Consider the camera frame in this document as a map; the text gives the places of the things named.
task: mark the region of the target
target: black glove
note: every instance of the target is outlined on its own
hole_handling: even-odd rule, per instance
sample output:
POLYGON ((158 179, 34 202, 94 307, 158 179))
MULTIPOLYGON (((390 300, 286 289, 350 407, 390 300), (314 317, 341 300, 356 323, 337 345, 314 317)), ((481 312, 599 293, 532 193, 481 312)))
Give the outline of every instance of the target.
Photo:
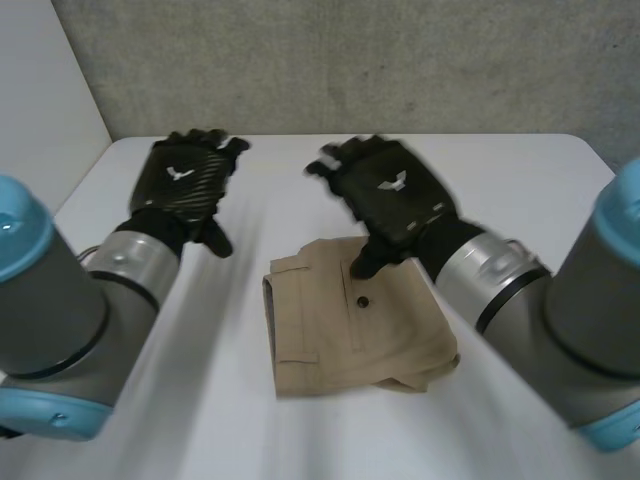
POLYGON ((204 243, 222 258, 231 255, 231 243, 213 216, 238 156, 250 145, 232 138, 221 147, 226 138, 223 130, 191 130, 154 143, 129 204, 132 221, 140 214, 151 222, 169 215, 185 241, 204 243))
POLYGON ((305 171, 327 180, 369 241, 351 265, 354 278, 371 278, 388 263, 418 256, 418 244, 433 222, 457 220, 453 199, 413 153, 396 140, 373 136, 326 145, 325 155, 305 171))

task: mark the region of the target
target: beige fabric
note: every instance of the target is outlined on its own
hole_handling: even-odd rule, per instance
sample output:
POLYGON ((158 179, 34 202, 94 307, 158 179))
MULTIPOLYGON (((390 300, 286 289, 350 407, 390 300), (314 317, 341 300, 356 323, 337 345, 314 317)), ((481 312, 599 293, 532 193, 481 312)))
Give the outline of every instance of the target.
POLYGON ((365 240, 317 240, 271 262, 264 294, 278 395, 368 384, 424 392, 457 365, 456 339, 413 261, 350 277, 365 240))

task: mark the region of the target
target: robotic hand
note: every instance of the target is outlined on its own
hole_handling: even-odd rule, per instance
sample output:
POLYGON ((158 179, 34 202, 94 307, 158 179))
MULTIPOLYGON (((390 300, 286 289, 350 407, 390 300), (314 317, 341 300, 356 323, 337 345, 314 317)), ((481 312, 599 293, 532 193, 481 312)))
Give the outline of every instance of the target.
POLYGON ((371 278, 389 263, 418 257, 435 281, 450 256, 483 233, 459 218, 446 188, 402 143, 356 137, 322 152, 305 171, 325 178, 369 231, 351 266, 354 278, 371 278))
POLYGON ((102 429, 179 270, 187 242, 228 257, 214 219, 249 144, 221 130, 153 145, 131 218, 86 270, 44 207, 0 177, 0 435, 89 440, 102 429))
POLYGON ((522 378, 598 448, 640 437, 640 163, 601 193, 555 279, 517 241, 462 220, 436 176, 402 143, 327 145, 324 178, 369 231, 351 265, 371 278, 417 257, 435 288, 522 378))
POLYGON ((133 217, 151 218, 162 212, 179 224, 186 240, 204 243, 219 257, 230 256, 231 243, 213 216, 236 160, 249 143, 232 138, 221 147, 226 139, 222 130, 191 130, 186 136, 174 132, 156 142, 133 191, 133 217))

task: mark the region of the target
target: concrete wall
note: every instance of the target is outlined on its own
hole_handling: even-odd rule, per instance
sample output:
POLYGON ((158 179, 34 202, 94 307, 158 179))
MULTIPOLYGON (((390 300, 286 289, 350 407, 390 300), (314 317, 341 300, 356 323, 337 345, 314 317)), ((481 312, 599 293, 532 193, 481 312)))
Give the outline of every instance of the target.
POLYGON ((566 132, 640 154, 638 0, 54 0, 112 136, 566 132))

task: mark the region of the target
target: blue joint cover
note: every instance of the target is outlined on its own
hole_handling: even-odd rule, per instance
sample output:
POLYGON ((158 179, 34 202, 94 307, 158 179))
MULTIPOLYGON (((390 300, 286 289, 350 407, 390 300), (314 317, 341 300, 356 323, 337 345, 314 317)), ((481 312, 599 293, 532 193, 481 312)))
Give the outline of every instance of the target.
POLYGON ((0 425, 20 433, 73 441, 95 438, 113 407, 80 398, 0 388, 0 425))
POLYGON ((578 431, 603 452, 624 448, 640 438, 640 400, 578 431))
POLYGON ((49 249, 55 227, 18 180, 0 175, 0 283, 27 270, 49 249))
POLYGON ((600 192, 593 224, 613 252, 640 268, 640 159, 627 164, 600 192))

